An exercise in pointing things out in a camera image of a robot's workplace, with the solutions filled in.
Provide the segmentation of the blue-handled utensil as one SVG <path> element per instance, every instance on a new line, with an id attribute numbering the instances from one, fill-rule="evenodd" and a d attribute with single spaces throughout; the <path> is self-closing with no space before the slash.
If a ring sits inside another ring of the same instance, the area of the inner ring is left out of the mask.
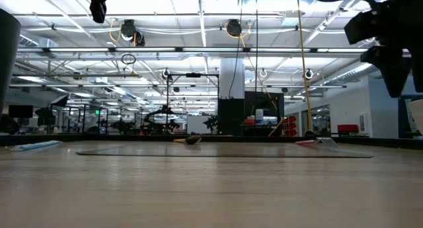
<path id="1" fill-rule="evenodd" d="M 45 149 L 47 147 L 53 147 L 57 145 L 61 145 L 62 141 L 44 141 L 44 142 L 38 142 L 38 143 L 30 143 L 25 145 L 16 145 L 14 147 L 11 147 L 9 150 L 13 152 L 21 152 L 21 151 L 30 151 L 34 149 Z"/>

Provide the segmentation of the red bin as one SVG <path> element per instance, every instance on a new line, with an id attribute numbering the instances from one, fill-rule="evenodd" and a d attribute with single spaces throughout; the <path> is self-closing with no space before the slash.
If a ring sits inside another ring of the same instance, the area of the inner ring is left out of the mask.
<path id="1" fill-rule="evenodd" d="M 339 124 L 337 125 L 338 133 L 358 133 L 360 127 L 356 124 Z"/>

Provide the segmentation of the black monitor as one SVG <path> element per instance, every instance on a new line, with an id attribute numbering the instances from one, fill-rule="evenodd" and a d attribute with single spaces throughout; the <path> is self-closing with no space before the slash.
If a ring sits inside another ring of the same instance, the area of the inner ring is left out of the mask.
<path id="1" fill-rule="evenodd" d="M 32 105 L 9 105 L 8 115 L 11 118 L 32 118 L 34 107 Z"/>

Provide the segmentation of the black metal frame rig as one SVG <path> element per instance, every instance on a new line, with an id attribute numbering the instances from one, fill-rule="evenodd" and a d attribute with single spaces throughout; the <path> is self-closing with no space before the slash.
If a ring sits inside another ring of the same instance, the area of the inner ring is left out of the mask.
<path id="1" fill-rule="evenodd" d="M 166 108 L 169 109 L 169 90 L 171 87 L 203 87 L 203 88 L 209 88 L 211 85 L 208 83 L 206 85 L 197 85 L 197 84 L 190 84 L 190 85 L 175 85 L 175 83 L 178 81 L 180 77 L 186 77 L 186 78 L 200 78 L 200 77 L 206 77 L 209 83 L 212 83 L 212 85 L 217 89 L 217 94 L 215 96 L 213 95 L 202 95 L 202 97 L 206 97 L 208 99 L 210 98 L 219 98 L 219 92 L 220 92 L 220 81 L 219 81 L 219 74 L 209 74 L 209 73 L 176 73 L 172 74 L 169 71 L 166 71 Z"/>

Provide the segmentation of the black upright panel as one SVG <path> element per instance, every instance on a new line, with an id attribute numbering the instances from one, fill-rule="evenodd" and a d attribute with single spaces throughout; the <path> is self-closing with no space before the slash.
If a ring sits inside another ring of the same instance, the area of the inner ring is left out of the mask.
<path id="1" fill-rule="evenodd" d="M 248 119 L 255 119 L 256 109 L 263 109 L 264 121 L 262 125 L 276 125 L 285 116 L 284 94 L 245 91 L 244 115 Z"/>

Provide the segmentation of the black softbox lamp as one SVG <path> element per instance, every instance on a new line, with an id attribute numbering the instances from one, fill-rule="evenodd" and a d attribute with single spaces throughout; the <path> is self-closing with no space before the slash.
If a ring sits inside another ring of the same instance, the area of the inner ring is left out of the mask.
<path id="1" fill-rule="evenodd" d="M 34 112 L 38 116 L 38 126 L 54 126 L 56 124 L 56 116 L 50 108 L 40 108 Z"/>

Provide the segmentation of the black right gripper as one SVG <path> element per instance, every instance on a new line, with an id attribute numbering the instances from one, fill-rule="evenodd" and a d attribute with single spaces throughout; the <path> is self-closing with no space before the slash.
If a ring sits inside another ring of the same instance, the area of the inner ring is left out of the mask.
<path id="1" fill-rule="evenodd" d="M 403 57 L 402 50 L 407 49 L 412 54 L 414 88 L 423 93 L 423 0 L 384 1 L 376 6 L 376 39 L 384 46 L 371 47 L 360 61 L 378 68 L 389 96 L 397 98 L 410 73 L 411 59 Z"/>

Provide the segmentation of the black table edge rail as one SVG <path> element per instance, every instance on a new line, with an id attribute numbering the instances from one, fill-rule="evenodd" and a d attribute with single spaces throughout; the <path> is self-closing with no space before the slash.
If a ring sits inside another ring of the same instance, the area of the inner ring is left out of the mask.
<path id="1" fill-rule="evenodd" d="M 50 140 L 71 141 L 159 141 L 169 142 L 185 138 L 181 135 L 89 135 L 89 134 L 56 134 L 56 135 L 0 135 L 0 146 L 38 143 Z M 294 143 L 302 141 L 302 137 L 247 137 L 225 135 L 203 135 L 205 142 L 226 143 Z M 420 139 L 383 139 L 369 137 L 335 137 L 337 143 L 415 149 L 423 151 L 423 140 Z"/>

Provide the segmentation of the white building column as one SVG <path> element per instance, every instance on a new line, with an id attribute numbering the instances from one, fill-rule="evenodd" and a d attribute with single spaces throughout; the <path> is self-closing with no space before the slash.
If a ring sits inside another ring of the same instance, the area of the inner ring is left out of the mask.
<path id="1" fill-rule="evenodd" d="M 222 58 L 219 68 L 219 98 L 245 98 L 245 66 L 241 58 Z"/>

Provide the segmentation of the red drawer stack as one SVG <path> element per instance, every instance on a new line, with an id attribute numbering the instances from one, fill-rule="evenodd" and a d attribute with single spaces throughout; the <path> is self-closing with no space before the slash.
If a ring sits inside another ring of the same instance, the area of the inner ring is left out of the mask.
<path id="1" fill-rule="evenodd" d="M 282 133 L 283 137 L 297 137 L 297 117 L 288 116 L 282 120 Z"/>

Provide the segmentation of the grey table mat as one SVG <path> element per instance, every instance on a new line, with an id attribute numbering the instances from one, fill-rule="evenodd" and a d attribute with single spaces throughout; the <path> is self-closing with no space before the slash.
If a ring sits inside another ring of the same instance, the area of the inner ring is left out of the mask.
<path id="1" fill-rule="evenodd" d="M 210 158 L 341 158 L 370 159 L 369 153 L 294 143 L 136 143 L 109 145 L 76 152 L 87 156 L 121 157 L 210 157 Z"/>

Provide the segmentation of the black cabinet below column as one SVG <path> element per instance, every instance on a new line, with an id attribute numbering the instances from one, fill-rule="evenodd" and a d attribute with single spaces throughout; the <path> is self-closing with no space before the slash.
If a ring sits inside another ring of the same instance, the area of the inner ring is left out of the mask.
<path id="1" fill-rule="evenodd" d="M 224 135 L 242 134 L 244 100 L 239 98 L 219 99 L 217 107 L 217 128 Z"/>

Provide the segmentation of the red-handled metal fork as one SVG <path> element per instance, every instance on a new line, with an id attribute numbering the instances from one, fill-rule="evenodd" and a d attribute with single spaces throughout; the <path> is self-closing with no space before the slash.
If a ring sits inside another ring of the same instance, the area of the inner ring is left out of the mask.
<path id="1" fill-rule="evenodd" d="M 315 139 L 310 140 L 303 140 L 303 141 L 296 141 L 296 145 L 314 145 L 321 143 L 324 145 L 327 149 L 330 149 L 331 151 L 338 151 L 338 145 L 337 143 L 330 137 L 316 137 Z"/>

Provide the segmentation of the tall black cup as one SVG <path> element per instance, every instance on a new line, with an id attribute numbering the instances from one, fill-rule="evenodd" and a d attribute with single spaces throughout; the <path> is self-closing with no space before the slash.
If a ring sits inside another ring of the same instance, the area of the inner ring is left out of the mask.
<path id="1" fill-rule="evenodd" d="M 20 31 L 20 22 L 7 11 L 0 9 L 0 118 L 13 74 Z"/>

